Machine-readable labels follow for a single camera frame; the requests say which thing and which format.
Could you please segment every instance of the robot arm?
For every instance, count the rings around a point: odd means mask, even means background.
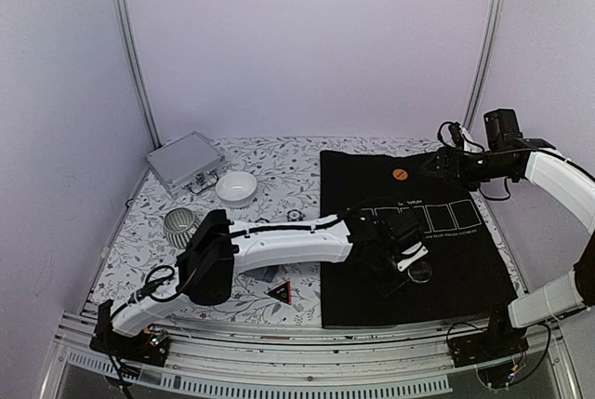
[[[387,296],[409,279],[406,270],[428,254],[415,213],[403,211],[387,218],[354,208],[339,217],[274,224],[230,221],[225,210],[211,211],[178,257],[168,276],[145,280],[116,312],[112,302],[99,307],[96,337],[91,346],[105,352],[108,345],[126,357],[135,340],[145,341],[143,329],[158,319],[192,304],[216,305],[231,295],[234,273],[259,267],[307,261],[354,264]],[[156,357],[156,364],[165,361]],[[155,363],[149,357],[143,363]]]
[[[502,356],[517,351],[519,338],[528,326],[595,304],[595,179],[546,141],[525,139],[514,111],[496,110],[487,113],[484,120],[490,151],[470,151],[467,131],[451,124],[455,146],[443,142],[445,146],[425,165],[427,174],[470,191],[496,178],[528,180],[570,210],[591,234],[587,248],[570,272],[492,314],[486,335],[474,349]],[[460,350],[470,341],[452,339],[451,349]]]

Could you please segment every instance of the metal cup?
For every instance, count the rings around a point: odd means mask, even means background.
[[[173,247],[186,248],[198,225],[198,218],[193,211],[188,208],[175,208],[165,215],[165,239]]]

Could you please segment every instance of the silver case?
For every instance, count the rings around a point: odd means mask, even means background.
[[[189,188],[200,190],[202,186],[197,180],[209,180],[208,173],[225,162],[225,156],[203,134],[193,131],[148,154],[147,162],[169,195],[176,199]]]

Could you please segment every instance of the lavender wall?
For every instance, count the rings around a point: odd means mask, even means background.
[[[462,117],[489,0],[128,0],[164,140],[429,137]]]
[[[506,0],[480,109],[514,108],[525,136],[550,141],[591,173],[594,31],[595,0]],[[473,132],[484,136],[481,121]],[[531,287],[578,260],[587,233],[546,193],[525,182],[512,187],[510,201],[492,204]],[[595,316],[582,313],[562,330],[584,397],[595,397]]]
[[[31,398],[149,151],[112,0],[0,0],[0,397]]]

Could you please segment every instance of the floral tablecloth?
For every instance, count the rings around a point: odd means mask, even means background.
[[[230,219],[269,222],[287,221],[291,210],[300,211],[304,219],[319,217],[321,150],[405,156],[434,151],[439,146],[435,140],[295,137],[225,139],[214,140],[213,144],[225,153],[228,163],[224,170],[248,171],[258,180],[255,201],[246,208],[229,210]],[[483,199],[478,194],[473,199],[521,295],[522,284],[509,250]],[[91,295],[93,302],[128,299],[153,267],[174,264],[181,250],[168,244],[162,226],[165,214],[180,206],[194,210],[200,218],[212,209],[222,208],[214,190],[199,196],[189,193],[174,200],[149,172],[98,277]],[[266,294],[286,281],[291,282],[291,305]],[[175,315],[185,319],[320,326],[319,264],[287,264],[271,283],[237,273],[227,302],[215,307],[189,306]]]

